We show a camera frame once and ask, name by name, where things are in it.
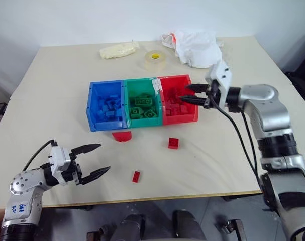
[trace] white tabletop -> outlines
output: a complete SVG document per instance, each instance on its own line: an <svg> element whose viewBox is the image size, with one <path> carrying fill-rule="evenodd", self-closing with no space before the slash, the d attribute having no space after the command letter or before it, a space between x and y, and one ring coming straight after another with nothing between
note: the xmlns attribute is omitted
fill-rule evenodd
<svg viewBox="0 0 305 241"><path fill-rule="evenodd" d="M305 102L301 96L253 37L222 40L223 59L233 74L232 86L275 86L290 112L299 150L305 156ZM196 123L131 129L133 137L125 143L116 142L111 132L89 130L85 108L92 81L189 74L193 83L204 82L207 70L180 64L173 50L159 42L140 44L136 53L111 60L98 55L107 44L39 50L0 123L0 208L10 196L12 177L51 138L68 148L102 144L76 159L84 176L101 167L111 169L85 186L69 183L52 188L44 193L44 206L259 191L233 127L216 110L200 108ZM153 49L167 54L167 67L160 73L144 69L144 55ZM241 116L231 115L247 140ZM180 138L178 150L167 148L169 137ZM48 153L49 148L42 151L30 167L47 162ZM135 170L141 172L137 184L132 182Z"/></svg>

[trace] black cable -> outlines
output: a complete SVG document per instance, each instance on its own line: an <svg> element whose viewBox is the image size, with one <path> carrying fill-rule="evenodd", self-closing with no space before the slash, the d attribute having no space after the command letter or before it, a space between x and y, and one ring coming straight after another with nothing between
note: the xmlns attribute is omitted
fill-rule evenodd
<svg viewBox="0 0 305 241"><path fill-rule="evenodd" d="M50 143L55 143L55 140L49 140L48 142L46 142L44 145L42 145L40 147L40 149L38 149L30 158L30 160L26 163L23 171L26 171L26 169L28 168L28 166L30 165L30 163L32 162L32 160L41 152L41 150L43 150L48 144Z"/></svg>
<svg viewBox="0 0 305 241"><path fill-rule="evenodd" d="M249 138L249 142L251 143L252 152L253 152L253 157L254 157L255 172L256 172L256 174L257 174L257 176L258 176L257 159L256 159L256 153L255 153L255 148L254 148L253 139L252 139L252 136L251 136L251 132L249 131L249 127L248 127L248 124L247 124L247 121L246 121L245 114L244 114L244 112L243 112L242 110L241 110L241 114L242 114L242 117L243 117L243 121L244 121L244 123L245 123L247 135L248 135L248 138Z"/></svg>
<svg viewBox="0 0 305 241"><path fill-rule="evenodd" d="M235 128L235 131L237 132L237 135L238 135L238 137L239 137L239 140L240 140L240 142L241 142L241 144L242 144L242 147L243 147L244 153L245 153L245 155L246 155L247 161L248 161L249 165L251 166L251 169L252 169L252 171L253 171L253 173L254 173L254 175L255 175L255 177L256 177L256 180L257 180L257 182L258 182L258 184L259 184L258 175L257 175L257 173L256 173L256 171L255 171L255 168L254 168L254 166L253 166L253 164L252 164L252 162L251 162L251 160L250 160L250 158L249 158L249 156L248 156L248 153L247 153L246 148L245 148L245 145L244 145L243 138L242 138L242 136L241 136L241 134L240 134L240 132L239 132L239 129L238 129L236 123L235 123L234 120L230 117L230 115L228 115L225 111L223 111L223 110L216 104L216 102L214 101L214 99L213 99L213 97L212 97L211 95L209 95L209 98L210 98L210 100L211 100L213 106L214 106L221 114L223 114L227 119L229 119L229 121L233 124L233 126L234 126L234 128Z"/></svg>

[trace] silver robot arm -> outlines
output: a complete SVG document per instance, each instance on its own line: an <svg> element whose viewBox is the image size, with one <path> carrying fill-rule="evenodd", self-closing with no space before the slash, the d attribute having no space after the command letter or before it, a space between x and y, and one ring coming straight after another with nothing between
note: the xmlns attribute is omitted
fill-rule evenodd
<svg viewBox="0 0 305 241"><path fill-rule="evenodd" d="M72 149L69 153L66 148L57 146L54 140L48 141L43 147L49 143L52 149L48 156L48 163L33 170L26 170L27 165L12 179L11 197L6 205L0 240L34 240L34 233L42 212L44 191L58 184L65 185L72 180L76 185L85 185L110 169L110 167L101 168L82 178L80 166L75 161L76 155L90 152L100 144L84 145ZM34 154L28 164L41 149Z"/></svg>
<svg viewBox="0 0 305 241"><path fill-rule="evenodd" d="M224 61L206 76L208 84L187 86L207 98L184 96L185 102L204 108L245 112L262 153L261 166L267 172L259 178L266 204L278 213L288 240L305 231L305 161L298 153L286 107L277 90L269 85L230 87L231 72Z"/></svg>

